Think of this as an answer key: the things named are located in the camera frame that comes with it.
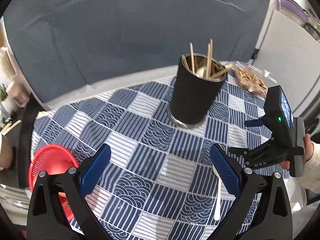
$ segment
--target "transparent plastic bag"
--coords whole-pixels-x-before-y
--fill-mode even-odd
[[[267,70],[261,71],[248,63],[239,61],[229,63],[233,65],[238,86],[256,96],[265,97],[268,93],[268,87],[277,84],[277,81],[271,77],[272,74]]]

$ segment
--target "red plastic basket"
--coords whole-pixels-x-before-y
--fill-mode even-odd
[[[46,171],[49,175],[65,173],[70,167],[79,167],[78,162],[71,152],[58,144],[49,144],[41,147],[35,154],[35,158],[29,168],[29,187],[33,191],[39,172]],[[68,218],[72,220],[74,215],[64,193],[59,193],[60,202]]]

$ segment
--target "checkered tablecloth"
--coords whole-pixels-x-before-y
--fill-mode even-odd
[[[245,128],[244,121],[264,115],[264,100],[242,90],[233,76],[196,129],[177,128],[166,109],[174,77],[134,85],[41,113],[34,125],[31,156],[43,145],[60,144],[81,163],[102,143],[111,161],[87,202],[103,227],[119,240],[206,239],[213,219],[217,178],[210,146],[254,148],[270,138],[266,127]],[[238,158],[244,166],[244,160]],[[288,172],[279,165],[257,170]],[[222,186],[221,220],[234,197]],[[247,230],[259,196],[239,232]],[[76,220],[71,224],[79,228]]]

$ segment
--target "gray curtain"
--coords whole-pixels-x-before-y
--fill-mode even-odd
[[[269,0],[12,0],[9,43],[43,102],[86,84],[206,54],[250,59]]]

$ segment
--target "black cylindrical container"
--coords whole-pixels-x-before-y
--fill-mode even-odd
[[[195,53],[194,59],[195,72],[207,63],[206,55]],[[205,120],[207,111],[218,95],[227,74],[217,79],[206,79],[191,71],[190,55],[186,55],[186,61],[189,68],[185,66],[182,57],[180,58],[168,114],[175,125],[194,128]],[[216,73],[224,67],[212,59],[212,68]]]

